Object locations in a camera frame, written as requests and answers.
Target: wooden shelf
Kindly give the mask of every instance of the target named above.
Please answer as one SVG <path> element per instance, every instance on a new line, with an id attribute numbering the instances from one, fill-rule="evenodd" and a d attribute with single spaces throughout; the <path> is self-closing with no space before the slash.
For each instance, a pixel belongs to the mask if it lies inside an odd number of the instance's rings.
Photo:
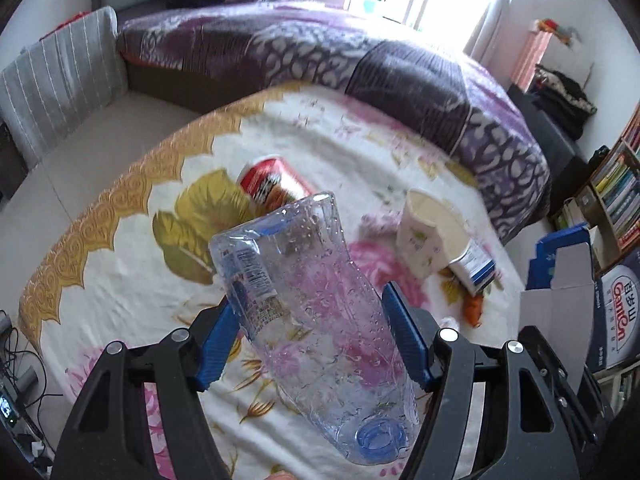
<path id="1" fill-rule="evenodd" d="M 597 276 L 602 275 L 615 266 L 638 245 L 638 240 L 636 239 L 633 243 L 628 244 L 625 249 L 622 248 L 622 244 L 616 236 L 614 223 L 607 212 L 604 199 L 596 188 L 596 184 L 601 182 L 620 157 L 623 158 L 623 163 L 631 168 L 637 176 L 640 175 L 640 157 L 630 145 L 630 141 L 632 137 L 635 136 L 638 128 L 640 128 L 640 104 L 636 107 L 634 116 L 631 117 L 627 123 L 624 133 L 613 146 L 609 155 L 606 156 L 593 172 L 590 179 L 574 197 L 590 228 L 597 226 L 602 235 L 604 247 L 600 249 L 600 252 L 602 253 L 604 261 L 601 269 L 596 268 Z"/>

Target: gray striped pillow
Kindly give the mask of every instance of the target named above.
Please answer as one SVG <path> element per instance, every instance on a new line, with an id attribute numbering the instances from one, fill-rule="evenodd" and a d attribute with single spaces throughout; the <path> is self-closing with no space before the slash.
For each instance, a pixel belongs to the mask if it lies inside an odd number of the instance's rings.
<path id="1" fill-rule="evenodd" d="M 29 169 L 127 91 L 116 14 L 96 10 L 31 45 L 0 73 L 0 110 Z"/>

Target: patterned blanket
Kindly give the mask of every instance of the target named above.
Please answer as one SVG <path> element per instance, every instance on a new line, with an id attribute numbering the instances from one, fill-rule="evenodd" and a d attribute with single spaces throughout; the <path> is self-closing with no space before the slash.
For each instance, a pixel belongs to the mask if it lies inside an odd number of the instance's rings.
<path id="1" fill-rule="evenodd" d="M 549 169 L 522 115 L 493 78 L 418 32 L 312 1 L 169 10 L 125 22 L 121 54 L 254 91 L 303 80 L 401 121 L 472 171 L 504 240 L 545 206 Z"/>
<path id="2" fill-rule="evenodd" d="M 236 178 L 245 162 L 266 153 L 281 153 L 313 189 L 334 192 L 349 254 L 379 293 L 395 281 L 411 305 L 438 321 L 459 320 L 472 343 L 499 348 L 517 336 L 524 287 L 468 172 L 375 108 L 289 82 L 164 140 L 102 192 L 46 255 L 24 290 L 18 320 L 68 399 L 75 400 L 109 342 L 128 348 L 158 342 L 221 301 L 207 241 L 246 219 L 249 199 Z M 400 211 L 411 187 L 440 200 L 495 261 L 497 278 L 485 290 L 478 327 L 462 318 L 465 292 L 452 273 L 418 280 L 399 261 L 393 237 L 361 229 L 365 214 Z M 363 356 L 363 366 L 373 358 Z M 298 413 L 242 336 L 222 378 L 199 398 L 233 480 L 261 480 L 282 469 L 300 480 L 397 480 L 406 464 L 347 462 Z M 145 399 L 156 465 L 175 479 L 155 388 Z M 420 414 L 425 404 L 422 393 Z M 474 462 L 481 389 L 474 389 L 471 414 L 457 478 Z"/>

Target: clear plastic bottle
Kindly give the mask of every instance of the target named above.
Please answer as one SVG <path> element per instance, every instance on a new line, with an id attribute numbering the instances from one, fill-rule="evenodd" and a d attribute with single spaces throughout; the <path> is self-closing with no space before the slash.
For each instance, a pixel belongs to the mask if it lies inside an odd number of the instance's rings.
<path id="1" fill-rule="evenodd" d="M 389 463 L 419 429 L 382 304 L 319 193 L 213 237 L 216 270 L 264 367 L 351 462 Z"/>

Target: curtain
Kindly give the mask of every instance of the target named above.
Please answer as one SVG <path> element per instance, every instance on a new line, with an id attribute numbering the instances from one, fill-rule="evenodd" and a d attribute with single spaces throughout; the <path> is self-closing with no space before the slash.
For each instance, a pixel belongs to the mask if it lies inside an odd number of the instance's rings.
<path id="1" fill-rule="evenodd" d="M 511 0 L 490 0 L 466 44 L 465 54 L 484 67 L 488 65 L 494 54 L 500 27 L 510 3 Z"/>

